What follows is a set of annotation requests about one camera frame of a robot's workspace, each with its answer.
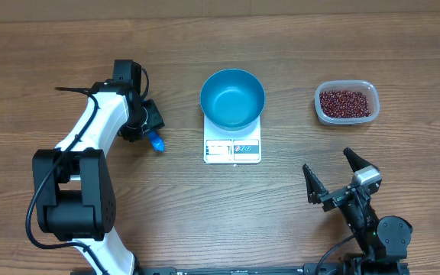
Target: digital kitchen scale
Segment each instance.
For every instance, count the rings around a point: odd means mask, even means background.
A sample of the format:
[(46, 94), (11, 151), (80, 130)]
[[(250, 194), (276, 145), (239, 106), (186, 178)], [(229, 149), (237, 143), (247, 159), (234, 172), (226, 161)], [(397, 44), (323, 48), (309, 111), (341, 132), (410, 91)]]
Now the digital kitchen scale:
[(260, 117), (249, 126), (227, 131), (205, 116), (203, 160), (206, 163), (260, 163)]

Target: blue gripper tip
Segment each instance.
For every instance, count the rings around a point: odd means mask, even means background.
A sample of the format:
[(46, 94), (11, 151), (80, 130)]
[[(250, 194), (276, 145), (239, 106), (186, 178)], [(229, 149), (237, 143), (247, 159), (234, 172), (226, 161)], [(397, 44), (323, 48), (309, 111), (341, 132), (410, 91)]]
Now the blue gripper tip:
[(164, 152), (164, 150), (166, 150), (166, 147), (164, 145), (164, 141), (162, 140), (162, 138), (160, 138), (160, 136), (155, 131), (149, 132), (147, 137), (149, 138), (150, 142), (152, 143), (152, 147), (154, 148), (154, 150), (159, 151), (159, 152)]

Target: blue object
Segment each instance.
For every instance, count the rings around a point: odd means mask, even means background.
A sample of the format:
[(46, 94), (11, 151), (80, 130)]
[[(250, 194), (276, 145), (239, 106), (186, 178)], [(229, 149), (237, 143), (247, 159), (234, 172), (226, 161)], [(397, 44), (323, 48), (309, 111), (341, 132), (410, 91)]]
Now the blue object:
[(154, 148), (154, 150), (159, 151), (159, 152), (164, 152), (164, 150), (166, 149), (166, 147), (164, 145), (164, 141), (162, 140), (162, 138), (160, 138), (160, 136), (155, 131), (149, 132), (147, 137), (149, 138), (150, 142), (152, 143), (152, 147)]
[(206, 80), (199, 104), (213, 124), (234, 131), (246, 128), (259, 117), (266, 104), (266, 94), (251, 73), (226, 69)]

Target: wooden table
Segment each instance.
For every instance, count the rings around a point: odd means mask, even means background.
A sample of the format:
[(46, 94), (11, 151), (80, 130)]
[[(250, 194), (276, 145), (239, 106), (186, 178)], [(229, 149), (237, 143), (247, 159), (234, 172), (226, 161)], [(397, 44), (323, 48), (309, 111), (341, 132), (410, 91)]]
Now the wooden table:
[[(42, 251), (24, 233), (31, 158), (52, 148), (86, 105), (54, 86), (91, 86), (133, 59), (150, 74), (164, 154), (117, 138), (108, 167), (117, 228), (145, 267), (253, 267), (317, 262), (349, 235), (338, 211), (306, 201), (302, 165), (330, 189), (351, 180), (342, 149), (378, 165), (372, 205), (414, 227), (412, 274), (440, 273), (440, 13), (190, 18), (0, 24), (0, 274), (68, 274), (89, 265)], [(237, 67), (264, 84), (263, 160), (205, 165), (199, 90)], [(333, 79), (380, 93), (370, 125), (319, 124), (313, 95)], [(39, 240), (55, 242), (34, 221)], [(345, 245), (332, 257), (358, 251)]]

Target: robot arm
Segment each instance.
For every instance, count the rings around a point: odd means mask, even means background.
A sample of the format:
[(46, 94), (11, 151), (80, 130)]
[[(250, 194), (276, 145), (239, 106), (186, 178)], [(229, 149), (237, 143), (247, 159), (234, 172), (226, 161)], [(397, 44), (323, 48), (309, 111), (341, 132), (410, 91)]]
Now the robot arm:
[[(142, 71), (147, 77), (143, 95)], [(98, 261), (108, 274), (132, 275), (137, 261), (113, 227), (116, 201), (105, 157), (116, 134), (127, 141), (147, 136), (155, 150), (164, 150), (156, 133), (164, 126), (163, 119), (154, 101), (144, 100), (147, 72), (132, 60), (116, 60), (112, 79), (96, 82), (91, 89), (58, 89), (86, 91), (92, 98), (66, 138), (54, 149), (38, 150), (34, 155), (35, 190), (43, 186), (36, 196), (38, 224), (43, 232), (53, 233), (59, 241), (83, 244), (75, 247), (95, 273), (103, 273)], [(76, 143), (76, 136), (85, 125), (86, 131)], [(45, 180), (50, 170), (53, 171)], [(60, 190), (59, 183), (70, 180), (80, 180), (81, 190)]]
[(370, 205), (382, 179), (378, 167), (359, 157), (351, 148), (344, 149), (354, 172), (351, 184), (329, 193), (308, 165), (303, 165), (306, 190), (310, 203), (323, 204), (325, 212), (339, 208), (344, 215), (363, 254), (346, 255), (341, 264), (306, 264), (304, 268), (323, 274), (409, 274), (406, 259), (407, 247), (413, 231), (406, 220), (396, 216), (379, 219)]

